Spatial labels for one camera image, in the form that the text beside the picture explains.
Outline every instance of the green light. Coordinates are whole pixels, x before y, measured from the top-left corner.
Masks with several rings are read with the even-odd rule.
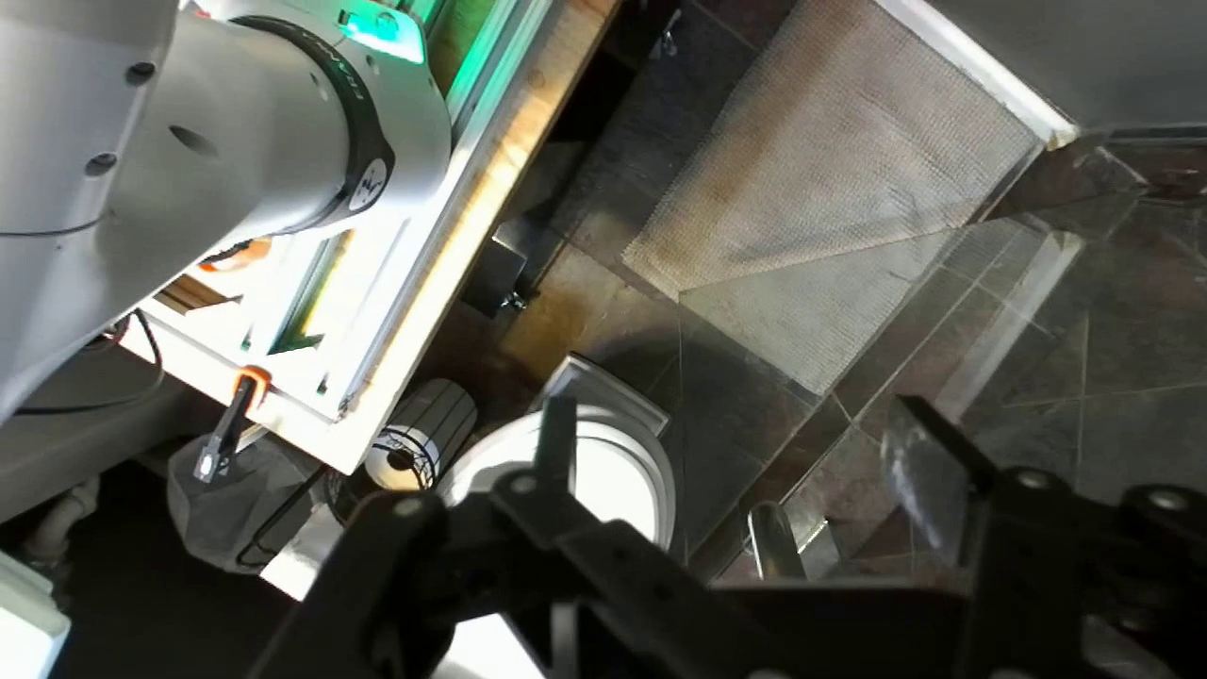
[[[421,31],[410,17],[394,7],[357,7],[345,17],[345,35],[365,50],[394,53],[400,60],[421,65]]]

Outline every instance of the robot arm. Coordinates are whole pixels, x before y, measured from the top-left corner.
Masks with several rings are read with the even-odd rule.
[[[448,162],[418,27],[365,0],[0,7],[0,424],[247,239],[405,224]]]

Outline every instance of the white robotic arm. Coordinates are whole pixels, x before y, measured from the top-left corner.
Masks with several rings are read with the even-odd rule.
[[[0,424],[204,252],[405,228],[448,162],[418,27],[370,0],[4,0],[0,47]]]

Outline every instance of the wooden surface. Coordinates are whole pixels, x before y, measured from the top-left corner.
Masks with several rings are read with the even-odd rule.
[[[459,192],[456,221],[443,242],[430,273],[418,285],[400,329],[390,339],[365,394],[347,410],[347,419],[318,426],[312,419],[289,419],[272,400],[253,417],[280,437],[309,448],[340,472],[356,472],[394,404],[409,388],[425,344],[434,339],[444,310],[453,307],[465,273],[490,239],[490,228],[509,201],[512,187],[529,172],[533,155],[558,120],[565,97],[575,96],[582,71],[610,27],[620,0],[556,0],[543,35],[537,40],[494,130],[484,140],[487,159],[467,179]]]

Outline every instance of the cable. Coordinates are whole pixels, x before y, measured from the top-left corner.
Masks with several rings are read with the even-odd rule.
[[[117,397],[117,400],[93,400],[93,404],[48,404],[48,408],[37,408],[37,404],[35,404],[35,408],[20,408],[15,417],[35,417],[35,419],[40,419],[40,417],[83,417],[83,410],[108,410],[108,408],[126,408],[126,404],[135,404],[135,400],[156,397],[157,384],[164,384],[164,350],[157,350],[157,339],[156,339],[156,331],[150,331],[148,315],[135,310],[131,316],[141,321],[141,329],[142,329],[142,335],[148,335],[148,349],[150,349],[150,363],[156,363],[156,382],[150,382],[148,388],[127,394],[127,397]]]

